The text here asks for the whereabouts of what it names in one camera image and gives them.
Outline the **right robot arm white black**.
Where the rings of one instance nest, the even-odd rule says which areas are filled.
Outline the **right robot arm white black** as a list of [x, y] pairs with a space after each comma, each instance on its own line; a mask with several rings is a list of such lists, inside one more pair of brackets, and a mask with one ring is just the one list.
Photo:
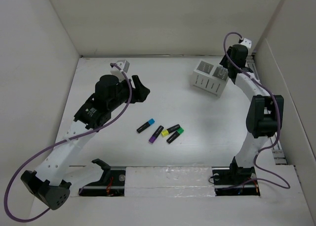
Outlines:
[[284, 99], [271, 95], [246, 67], [248, 48], [237, 44], [230, 46], [220, 62], [228, 76], [250, 100], [246, 117], [247, 135], [239, 153], [227, 170], [213, 172], [216, 185], [239, 185], [255, 174], [255, 161], [268, 139], [279, 133], [282, 126]]

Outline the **green cap black highlighter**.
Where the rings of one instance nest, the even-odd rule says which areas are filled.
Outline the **green cap black highlighter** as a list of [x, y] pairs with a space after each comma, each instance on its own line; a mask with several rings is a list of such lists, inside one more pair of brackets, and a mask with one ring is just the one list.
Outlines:
[[167, 139], [167, 143], [171, 144], [175, 139], [177, 139], [182, 133], [184, 132], [183, 128], [179, 128], [178, 130], [176, 130], [168, 139]]

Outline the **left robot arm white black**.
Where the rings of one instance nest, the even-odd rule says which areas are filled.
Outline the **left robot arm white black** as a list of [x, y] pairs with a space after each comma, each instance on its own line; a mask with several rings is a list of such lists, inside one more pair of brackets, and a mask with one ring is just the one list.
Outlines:
[[104, 126], [111, 113], [123, 103], [144, 102], [150, 93], [137, 75], [132, 83], [114, 75], [104, 75], [95, 85], [95, 92], [74, 115], [74, 120], [57, 146], [34, 171], [25, 171], [21, 181], [28, 191], [51, 210], [60, 208], [70, 195], [71, 183], [64, 175], [79, 152]]

